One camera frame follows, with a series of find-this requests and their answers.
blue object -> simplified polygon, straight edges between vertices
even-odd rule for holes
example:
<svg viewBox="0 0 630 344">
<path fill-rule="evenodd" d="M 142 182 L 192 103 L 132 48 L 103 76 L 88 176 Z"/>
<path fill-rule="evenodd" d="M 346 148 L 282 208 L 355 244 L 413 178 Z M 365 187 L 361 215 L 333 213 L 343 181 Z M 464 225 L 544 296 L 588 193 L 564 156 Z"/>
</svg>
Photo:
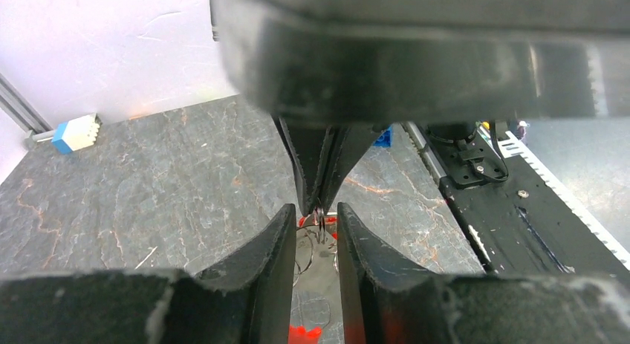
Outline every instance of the blue object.
<svg viewBox="0 0 630 344">
<path fill-rule="evenodd" d="M 53 140 L 51 141 L 63 155 L 67 155 L 72 152 L 70 146 L 68 146 L 68 144 L 63 140 L 63 134 L 65 133 L 65 128 L 67 126 L 67 122 L 59 124 L 59 127 L 57 127 L 57 131 L 55 131 L 55 135 L 53 136 Z"/>
<path fill-rule="evenodd" d="M 392 127 L 388 127 L 381 136 L 378 137 L 378 140 L 374 142 L 374 146 L 376 147 L 391 147 L 392 146 Z"/>
</svg>

black cable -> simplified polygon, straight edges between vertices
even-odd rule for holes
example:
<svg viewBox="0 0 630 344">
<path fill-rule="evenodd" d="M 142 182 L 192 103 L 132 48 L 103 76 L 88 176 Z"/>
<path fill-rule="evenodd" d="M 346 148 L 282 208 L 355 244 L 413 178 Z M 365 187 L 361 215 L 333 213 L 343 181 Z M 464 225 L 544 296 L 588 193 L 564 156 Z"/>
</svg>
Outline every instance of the black cable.
<svg viewBox="0 0 630 344">
<path fill-rule="evenodd" d="M 507 164 L 505 163 L 505 157 L 503 156 L 503 153 L 501 153 L 501 149 L 499 148 L 499 138 L 496 135 L 496 121 L 490 121 L 490 142 L 492 143 L 493 148 L 496 151 L 497 155 L 499 155 L 499 158 L 501 158 L 501 162 L 503 163 L 504 176 L 500 177 L 500 178 L 494 178 L 494 177 L 491 177 L 491 176 L 485 174 L 485 172 L 479 172 L 477 170 L 477 167 L 476 167 L 474 162 L 470 161 L 470 165 L 472 167 L 472 170 L 479 177 L 483 178 L 484 180 L 486 180 L 486 181 L 488 181 L 490 183 L 505 182 L 510 177 L 510 172 L 507 169 Z"/>
</svg>

blue and white block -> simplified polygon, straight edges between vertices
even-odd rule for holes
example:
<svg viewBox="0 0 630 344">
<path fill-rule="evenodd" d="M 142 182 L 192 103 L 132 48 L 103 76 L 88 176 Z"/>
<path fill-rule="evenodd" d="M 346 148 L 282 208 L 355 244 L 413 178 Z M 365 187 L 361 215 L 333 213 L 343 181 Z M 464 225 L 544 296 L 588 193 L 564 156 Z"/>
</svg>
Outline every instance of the blue and white block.
<svg viewBox="0 0 630 344">
<path fill-rule="evenodd" d="M 64 155 L 94 145 L 100 121 L 96 114 L 85 115 L 57 127 L 52 143 Z"/>
</svg>

white wall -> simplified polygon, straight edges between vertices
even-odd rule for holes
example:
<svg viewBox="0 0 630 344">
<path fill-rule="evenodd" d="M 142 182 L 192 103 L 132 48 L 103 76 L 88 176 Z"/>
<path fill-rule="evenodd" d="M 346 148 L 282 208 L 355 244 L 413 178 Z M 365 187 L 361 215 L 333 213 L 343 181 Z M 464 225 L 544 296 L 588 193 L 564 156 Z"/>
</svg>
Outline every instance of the white wall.
<svg viewBox="0 0 630 344">
<path fill-rule="evenodd" d="M 234 94 L 208 0 L 0 0 L 0 73 L 53 127 Z"/>
<path fill-rule="evenodd" d="M 26 149 L 22 141 L 26 137 L 26 132 L 20 129 L 13 120 L 0 110 L 0 184 L 7 179 L 7 176 L 18 165 L 26 155 Z"/>
</svg>

gray marble tabletop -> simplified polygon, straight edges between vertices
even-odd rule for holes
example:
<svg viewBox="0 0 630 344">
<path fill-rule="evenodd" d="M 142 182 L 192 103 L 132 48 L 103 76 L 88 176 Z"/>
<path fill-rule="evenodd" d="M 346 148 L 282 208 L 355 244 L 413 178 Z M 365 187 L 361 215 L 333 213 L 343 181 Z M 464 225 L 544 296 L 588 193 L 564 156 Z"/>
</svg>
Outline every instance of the gray marble tabletop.
<svg viewBox="0 0 630 344">
<path fill-rule="evenodd" d="M 94 146 L 70 155 L 40 143 L 0 186 L 0 270 L 196 273 L 295 203 L 292 179 L 271 119 L 238 96 L 103 126 Z M 430 270 L 481 272 L 399 126 L 336 201 Z"/>
</svg>

